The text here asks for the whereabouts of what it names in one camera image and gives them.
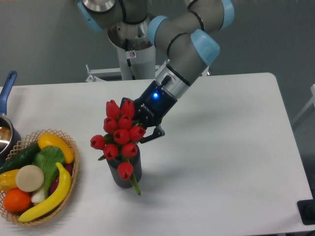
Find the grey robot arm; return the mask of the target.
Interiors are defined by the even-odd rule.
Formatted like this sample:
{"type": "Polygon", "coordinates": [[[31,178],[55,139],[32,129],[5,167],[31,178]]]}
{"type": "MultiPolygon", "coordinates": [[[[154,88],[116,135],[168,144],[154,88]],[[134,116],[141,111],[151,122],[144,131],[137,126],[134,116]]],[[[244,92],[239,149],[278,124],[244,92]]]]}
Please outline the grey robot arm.
{"type": "Polygon", "coordinates": [[[164,135],[162,118],[220,52],[211,33],[235,15],[229,0],[188,0],[187,12],[174,19],[152,16],[145,0],[81,0],[77,6],[93,31],[107,31],[123,80],[152,80],[134,101],[136,119],[154,128],[141,143],[164,135]]]}

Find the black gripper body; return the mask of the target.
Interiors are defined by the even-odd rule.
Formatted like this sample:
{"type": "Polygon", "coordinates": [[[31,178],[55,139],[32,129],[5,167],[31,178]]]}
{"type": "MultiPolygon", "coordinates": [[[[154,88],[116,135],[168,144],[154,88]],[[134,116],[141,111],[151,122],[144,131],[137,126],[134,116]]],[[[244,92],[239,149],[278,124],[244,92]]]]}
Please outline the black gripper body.
{"type": "Polygon", "coordinates": [[[141,96],[134,100],[134,120],[139,120],[145,128],[161,124],[162,118],[178,101],[153,81],[141,96]]]}

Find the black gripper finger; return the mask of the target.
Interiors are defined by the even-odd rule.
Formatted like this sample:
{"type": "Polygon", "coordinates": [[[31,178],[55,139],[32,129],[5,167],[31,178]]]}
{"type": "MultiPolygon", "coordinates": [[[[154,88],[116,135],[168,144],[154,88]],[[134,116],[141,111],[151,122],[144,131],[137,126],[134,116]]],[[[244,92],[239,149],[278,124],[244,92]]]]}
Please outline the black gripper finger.
{"type": "Polygon", "coordinates": [[[154,139],[163,137],[164,135],[165,135],[165,131],[162,129],[161,125],[159,124],[154,128],[151,135],[143,137],[139,142],[141,144],[144,144],[144,143],[147,143],[147,142],[152,141],[154,139]]]}
{"type": "Polygon", "coordinates": [[[120,108],[122,108],[122,107],[123,107],[123,105],[124,105],[124,103],[125,103],[126,101],[133,102],[133,100],[132,100],[132,99],[127,98],[127,97],[123,97],[123,98],[122,98],[122,100],[121,100],[121,103],[120,103],[120,108]]]}

